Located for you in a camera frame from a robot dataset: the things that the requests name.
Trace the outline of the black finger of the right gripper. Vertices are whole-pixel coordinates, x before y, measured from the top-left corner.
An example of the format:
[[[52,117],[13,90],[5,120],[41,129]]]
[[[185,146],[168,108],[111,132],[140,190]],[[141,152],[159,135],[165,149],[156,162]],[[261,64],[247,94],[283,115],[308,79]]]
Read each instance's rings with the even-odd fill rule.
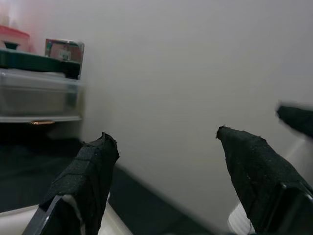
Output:
[[[291,129],[313,138],[313,106],[281,102],[278,104],[276,114]]]

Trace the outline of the shiny metal box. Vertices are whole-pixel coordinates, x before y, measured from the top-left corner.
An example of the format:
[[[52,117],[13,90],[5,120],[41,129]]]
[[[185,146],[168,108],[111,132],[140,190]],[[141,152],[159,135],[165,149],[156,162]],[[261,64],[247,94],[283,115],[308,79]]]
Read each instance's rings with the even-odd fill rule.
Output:
[[[46,39],[45,56],[61,61],[82,63],[85,44],[75,40]]]

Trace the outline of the dark green lid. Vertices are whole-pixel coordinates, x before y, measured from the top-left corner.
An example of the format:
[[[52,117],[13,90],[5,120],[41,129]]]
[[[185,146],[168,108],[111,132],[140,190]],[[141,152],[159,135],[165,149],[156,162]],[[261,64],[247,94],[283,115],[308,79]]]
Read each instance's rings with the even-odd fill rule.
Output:
[[[78,79],[81,64],[14,49],[0,48],[0,68],[62,73],[66,78]]]

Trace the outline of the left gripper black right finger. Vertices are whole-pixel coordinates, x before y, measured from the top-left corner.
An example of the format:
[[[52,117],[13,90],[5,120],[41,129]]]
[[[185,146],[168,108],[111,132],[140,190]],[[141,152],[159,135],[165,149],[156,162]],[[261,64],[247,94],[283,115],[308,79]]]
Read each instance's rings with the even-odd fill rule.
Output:
[[[313,233],[313,188],[262,137],[218,128],[232,184],[256,233]]]

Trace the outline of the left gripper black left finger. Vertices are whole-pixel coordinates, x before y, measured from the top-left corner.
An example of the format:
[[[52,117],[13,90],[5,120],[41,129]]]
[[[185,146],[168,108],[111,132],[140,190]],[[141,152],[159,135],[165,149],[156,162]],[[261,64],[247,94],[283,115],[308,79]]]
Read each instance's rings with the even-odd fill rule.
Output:
[[[118,158],[109,134],[85,143],[51,183],[23,235],[97,235]]]

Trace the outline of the clear plastic storage box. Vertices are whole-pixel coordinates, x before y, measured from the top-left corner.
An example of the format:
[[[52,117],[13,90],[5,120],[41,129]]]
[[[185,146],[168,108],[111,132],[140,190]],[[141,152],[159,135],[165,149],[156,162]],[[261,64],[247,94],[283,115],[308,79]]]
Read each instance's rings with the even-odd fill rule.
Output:
[[[65,122],[81,119],[79,80],[57,74],[0,69],[0,122]]]

